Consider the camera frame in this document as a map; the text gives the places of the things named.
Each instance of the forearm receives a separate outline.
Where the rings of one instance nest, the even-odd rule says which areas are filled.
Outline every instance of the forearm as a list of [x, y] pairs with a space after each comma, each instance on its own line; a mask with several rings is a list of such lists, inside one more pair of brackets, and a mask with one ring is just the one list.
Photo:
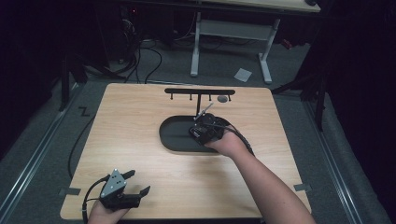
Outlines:
[[254, 156], [243, 152], [232, 159], [266, 223], [315, 223], [297, 195]]

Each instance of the hand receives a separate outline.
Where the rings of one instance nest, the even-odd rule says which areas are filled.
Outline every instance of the hand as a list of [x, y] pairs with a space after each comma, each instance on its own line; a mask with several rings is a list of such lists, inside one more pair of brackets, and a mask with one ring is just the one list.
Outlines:
[[[227, 128], [234, 130], [233, 126], [227, 126]], [[236, 136], [235, 133], [230, 132], [229, 130], [224, 130], [224, 135], [220, 140], [208, 142], [205, 146], [211, 147], [220, 154], [230, 157], [231, 159], [240, 153], [248, 152], [242, 140]]]
[[129, 210], [130, 208], [126, 208], [113, 212], [110, 209], [106, 209], [99, 200], [96, 200], [88, 218], [88, 223], [116, 224]]

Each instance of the person's left hand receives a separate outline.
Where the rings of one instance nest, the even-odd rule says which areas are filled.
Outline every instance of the person's left hand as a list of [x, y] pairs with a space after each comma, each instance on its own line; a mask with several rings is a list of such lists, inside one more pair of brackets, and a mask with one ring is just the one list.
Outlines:
[[88, 223], [116, 224], [129, 210], [130, 208], [125, 208], [113, 212], [110, 209], [106, 209], [99, 200], [96, 200], [88, 218]]

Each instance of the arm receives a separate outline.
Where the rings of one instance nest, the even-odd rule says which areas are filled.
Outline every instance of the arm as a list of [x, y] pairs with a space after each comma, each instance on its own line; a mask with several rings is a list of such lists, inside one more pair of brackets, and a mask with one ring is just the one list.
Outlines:
[[234, 133], [225, 131], [220, 140], [206, 146], [233, 160], [266, 223], [315, 223], [297, 195], [251, 155]]
[[88, 224], [116, 224], [130, 209], [115, 212], [106, 209], [99, 200], [92, 207]]

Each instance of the person's right hand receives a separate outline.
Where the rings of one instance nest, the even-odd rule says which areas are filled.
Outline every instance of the person's right hand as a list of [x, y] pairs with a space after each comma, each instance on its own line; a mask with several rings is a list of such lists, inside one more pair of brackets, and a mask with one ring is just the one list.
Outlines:
[[220, 154], [230, 157], [231, 159], [239, 153], [248, 152], [242, 140], [236, 136], [235, 133], [228, 130], [224, 130], [224, 135], [220, 140], [208, 142], [205, 144], [205, 146], [211, 147]]

